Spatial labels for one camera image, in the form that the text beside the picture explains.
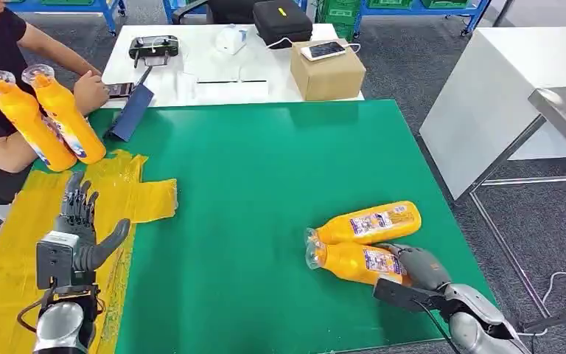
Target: black case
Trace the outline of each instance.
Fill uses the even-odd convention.
[[[282,38],[292,42],[305,42],[311,39],[313,24],[293,0],[272,0],[257,2],[253,6],[255,27],[266,45]],[[292,44],[283,41],[271,49],[288,48]]]

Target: plastic bottle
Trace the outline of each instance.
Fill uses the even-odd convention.
[[[363,245],[411,235],[422,225],[416,205],[410,201],[374,206],[340,215],[317,229],[307,228],[306,241],[328,245],[354,242]]]
[[[24,82],[35,90],[38,102],[55,122],[66,143],[84,164],[93,164],[105,157],[107,150],[88,120],[79,112],[74,96],[55,79],[53,68],[32,65],[22,74]]]
[[[388,250],[364,246],[353,242],[325,245],[320,241],[309,242],[305,254],[311,269],[325,268],[337,277],[352,282],[375,285],[379,275],[402,284],[404,269]]]
[[[38,101],[16,85],[11,72],[0,71],[0,109],[49,169],[60,172],[77,163],[55,127],[43,118]]]

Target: silver robotic arm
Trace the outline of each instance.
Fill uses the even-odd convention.
[[[88,198],[91,184],[82,180],[82,172],[73,173],[53,230],[36,244],[36,282],[46,292],[17,318],[36,334],[34,354],[88,353],[95,336],[94,321],[105,307],[98,297],[96,270],[129,233],[130,221],[123,219],[97,244],[94,207],[99,193]],[[23,319],[36,306],[40,306],[37,328]]]
[[[374,297],[411,311],[424,310],[434,322],[430,310],[439,310],[450,326],[452,340],[436,324],[456,353],[530,354],[504,315],[471,286],[452,284],[444,266],[430,252],[403,245],[375,246],[396,255],[412,285],[381,277],[374,286]]]

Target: black chair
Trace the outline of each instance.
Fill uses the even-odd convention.
[[[253,24],[253,5],[266,0],[197,0],[172,14],[172,23],[181,24],[181,19],[193,10],[208,5],[207,23]]]

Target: green crate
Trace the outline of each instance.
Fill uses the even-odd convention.
[[[413,0],[368,0],[371,9],[408,9]]]
[[[351,10],[329,10],[326,14],[318,14],[318,22],[321,24],[354,24],[359,11]]]
[[[338,38],[352,42],[352,36],[354,35],[353,24],[333,24],[333,27],[335,28],[335,33],[338,34]]]
[[[322,24],[354,24],[360,6],[359,0],[322,1],[316,14],[317,22]]]
[[[42,5],[92,5],[94,0],[40,0]]]
[[[428,9],[464,9],[469,5],[471,0],[422,0],[424,6]]]

